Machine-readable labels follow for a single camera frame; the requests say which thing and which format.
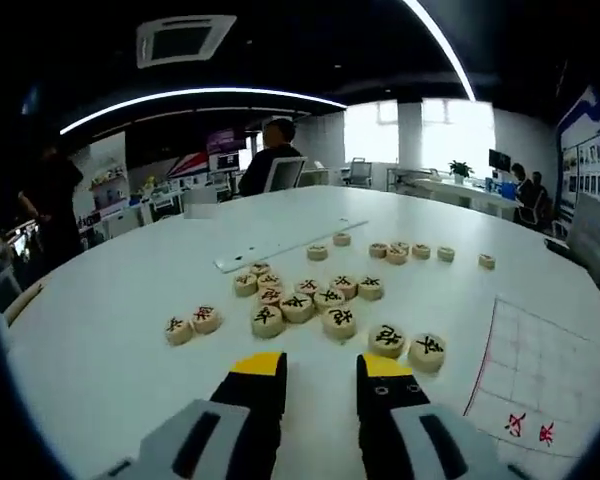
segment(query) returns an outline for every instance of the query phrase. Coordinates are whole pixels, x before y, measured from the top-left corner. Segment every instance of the red chinese character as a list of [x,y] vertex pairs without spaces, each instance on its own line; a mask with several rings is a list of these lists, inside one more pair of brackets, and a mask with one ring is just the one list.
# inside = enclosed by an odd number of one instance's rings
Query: red chinese character
[[522,420],[526,417],[527,414],[523,413],[521,416],[516,417],[515,415],[509,414],[509,425],[506,425],[504,428],[509,430],[509,435],[513,437],[519,437],[522,430]]
[[547,442],[547,447],[550,447],[551,444],[553,443],[553,432],[551,431],[553,429],[553,422],[551,422],[551,425],[549,425],[549,427],[545,427],[544,425],[540,426],[540,438],[539,440],[541,442]]

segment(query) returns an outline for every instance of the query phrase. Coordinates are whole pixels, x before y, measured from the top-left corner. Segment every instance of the desk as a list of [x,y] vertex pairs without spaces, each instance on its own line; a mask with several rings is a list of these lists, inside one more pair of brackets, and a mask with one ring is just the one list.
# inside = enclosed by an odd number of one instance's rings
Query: desk
[[498,216],[500,218],[502,218],[503,210],[513,209],[520,206],[520,203],[516,200],[510,200],[496,193],[490,193],[482,188],[473,187],[471,185],[457,185],[453,181],[443,180],[441,182],[436,182],[428,179],[419,179],[415,180],[414,183],[433,193],[445,193],[456,195],[461,198],[468,198],[469,200],[486,202],[490,205],[493,205],[497,209]]
[[[350,231],[352,245],[334,248],[328,238],[324,262],[308,261],[303,247],[269,262],[287,288],[308,275],[326,282],[341,272],[377,274],[385,297],[352,301],[358,334],[344,345],[327,340],[318,319],[275,339],[255,339],[248,320],[255,299],[236,298],[233,275],[223,275],[213,259],[240,242],[263,241],[272,229],[297,228],[297,216],[320,222],[325,206],[336,215],[368,220]],[[455,247],[455,261],[438,262],[434,254],[393,266],[369,257],[370,243],[398,239]],[[494,271],[477,266],[480,252],[497,258]],[[60,266],[11,328],[8,363],[49,447],[73,475],[89,478],[136,456],[140,440],[193,399],[209,398],[238,359],[284,350],[287,408],[272,478],[362,480],[355,359],[366,349],[369,329],[391,321],[411,336],[432,331],[446,338],[444,367],[436,377],[418,380],[432,401],[462,414],[481,370],[496,295],[595,342],[600,359],[600,294],[583,269],[545,248],[542,235],[427,199],[306,187],[220,204],[214,220],[172,217]],[[203,303],[220,309],[220,329],[181,347],[167,346],[167,319],[190,315]],[[593,361],[584,352],[569,355],[580,365]],[[570,377],[564,370],[554,375]],[[598,375],[578,377],[596,382],[585,399],[600,396]],[[481,409],[476,401],[472,412]],[[482,413],[500,427],[496,413]],[[573,436],[556,432],[553,448],[559,440],[588,435],[600,411],[590,415],[581,417],[586,428]],[[537,442],[537,432],[529,438]],[[543,472],[532,473],[542,478]]]

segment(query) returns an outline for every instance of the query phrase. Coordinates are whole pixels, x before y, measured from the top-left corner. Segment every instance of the wooden game piece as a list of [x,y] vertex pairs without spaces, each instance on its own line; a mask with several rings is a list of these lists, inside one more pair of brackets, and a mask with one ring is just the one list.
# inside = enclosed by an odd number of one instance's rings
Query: wooden game piece
[[387,255],[386,243],[372,243],[369,245],[369,255],[372,258],[384,258]]
[[251,316],[251,331],[256,337],[273,338],[284,330],[282,312],[273,305],[261,305]]
[[320,286],[318,285],[318,281],[313,278],[306,278],[295,285],[295,290],[298,293],[304,293],[305,295],[309,295],[313,298],[313,295],[320,290]]
[[491,255],[485,255],[484,253],[481,253],[478,255],[478,265],[486,268],[487,270],[493,270],[496,268],[496,259]]
[[322,315],[324,333],[335,340],[346,340],[356,334],[356,318],[348,305],[328,308]]
[[453,248],[449,247],[439,247],[438,248],[438,258],[443,262],[453,262],[453,259],[456,256],[456,252]]
[[405,341],[402,330],[393,325],[379,325],[369,332],[369,350],[383,357],[398,358]]
[[291,323],[304,323],[313,315],[313,301],[309,295],[291,293],[280,299],[280,310]]
[[278,287],[265,287],[258,292],[258,300],[263,305],[276,305],[282,297],[282,290]]
[[327,308],[337,307],[344,303],[344,293],[335,288],[320,290],[313,296],[313,301],[318,307],[318,311],[324,312]]
[[390,246],[385,259],[392,265],[402,265],[407,261],[407,251],[400,247]]
[[313,260],[314,262],[319,262],[324,260],[329,256],[329,251],[327,247],[324,245],[309,245],[307,247],[307,257],[309,260]]
[[215,332],[220,326],[220,315],[214,307],[202,305],[191,317],[191,324],[198,333]]
[[169,345],[177,347],[191,340],[191,337],[193,337],[193,328],[189,322],[172,317],[167,322],[164,333]]
[[271,267],[267,262],[256,262],[251,265],[251,273],[253,273],[256,277],[264,275],[265,273],[269,273],[270,271]]
[[346,300],[351,300],[358,293],[358,284],[353,278],[347,275],[338,275],[331,280],[331,288],[340,290]]
[[258,291],[258,277],[253,273],[243,273],[233,280],[233,289],[239,297],[248,297]]
[[444,363],[447,345],[437,335],[417,335],[409,346],[409,365],[424,373],[435,373]]
[[265,273],[258,277],[258,288],[279,287],[280,277],[274,273]]
[[351,235],[344,232],[338,232],[333,236],[333,244],[336,247],[346,247],[351,244]]
[[411,249],[411,252],[415,257],[422,260],[426,260],[431,256],[431,249],[423,243],[416,243]]
[[407,252],[407,255],[409,255],[409,244],[405,243],[405,242],[393,242],[391,245],[389,245],[390,247],[396,247],[396,248],[401,248],[403,250],[405,250]]
[[377,277],[366,276],[358,284],[358,295],[365,300],[379,300],[384,295],[384,286]]

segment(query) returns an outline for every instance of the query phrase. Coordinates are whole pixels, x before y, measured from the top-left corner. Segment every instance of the red line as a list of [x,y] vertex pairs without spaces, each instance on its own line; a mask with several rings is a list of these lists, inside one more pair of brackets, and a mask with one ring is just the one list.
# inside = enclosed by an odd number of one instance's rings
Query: red line
[[467,408],[464,409],[464,413],[462,416],[466,417],[471,405],[473,405],[473,400],[476,397],[476,393],[478,392],[478,385],[480,384],[480,379],[482,378],[482,374],[484,373],[484,366],[487,360],[487,353],[489,352],[489,345],[491,344],[491,332],[493,331],[493,319],[496,316],[496,305],[498,304],[498,297],[493,302],[493,311],[491,312],[491,325],[489,325],[489,336],[487,337],[487,346],[484,349],[484,355],[482,356],[482,364],[480,365],[480,370],[478,371],[478,378],[476,378],[476,383],[473,386],[473,391],[471,392],[471,396],[469,397],[469,403],[467,403]]

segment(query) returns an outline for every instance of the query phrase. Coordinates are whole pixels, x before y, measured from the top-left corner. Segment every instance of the ceiling light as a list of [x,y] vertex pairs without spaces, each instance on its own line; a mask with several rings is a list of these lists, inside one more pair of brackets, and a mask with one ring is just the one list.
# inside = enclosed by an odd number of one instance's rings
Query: ceiling light
[[449,60],[449,62],[451,62],[451,66],[453,66],[453,69],[456,71],[456,74],[460,79],[460,83],[462,83],[462,86],[464,87],[464,91],[466,92],[467,97],[469,97],[469,100],[471,100],[472,102],[475,102],[476,96],[473,94],[473,90],[471,89],[469,77],[467,77],[467,74],[462,68],[462,64],[460,63],[456,52],[454,52],[453,48],[451,48],[449,40],[447,40],[447,38],[444,36],[442,30],[440,30],[440,27],[438,27],[436,22],[433,21],[433,19],[431,18],[429,13],[424,9],[424,7],[418,3],[418,0],[402,1],[407,4],[407,6],[413,11],[413,13],[417,15],[420,21],[424,23],[424,26],[427,27],[429,33],[433,35],[433,38],[435,38],[436,42],[438,42],[438,45],[440,45],[440,48],[442,48],[442,51],[447,56],[447,59]]
[[70,125],[67,125],[62,130],[60,130],[60,135],[64,135],[65,133],[73,130],[80,125],[84,125],[91,120],[101,117],[110,112],[114,112],[116,110],[120,110],[121,108],[130,107],[132,105],[136,105],[138,103],[148,102],[150,100],[158,100],[160,98],[169,98],[169,97],[177,97],[180,95],[194,95],[201,93],[251,93],[258,95],[276,95],[279,97],[289,97],[289,98],[297,98],[300,100],[307,100],[310,102],[316,103],[324,103],[325,105],[331,105],[333,107],[338,107],[342,109],[346,109],[347,106],[341,103],[332,102],[331,100],[326,100],[324,98],[312,97],[310,95],[302,95],[300,93],[293,92],[284,92],[279,90],[266,90],[263,88],[241,88],[241,87],[209,87],[209,88],[189,88],[186,90],[174,90],[172,92],[164,92],[164,93],[155,93],[153,95],[147,95],[144,97],[134,98],[133,100],[127,100],[126,102],[117,103],[115,105],[111,105],[110,107],[103,108],[102,110],[98,110],[91,115],[87,115],[84,118],[81,118],[78,121],[73,122]]

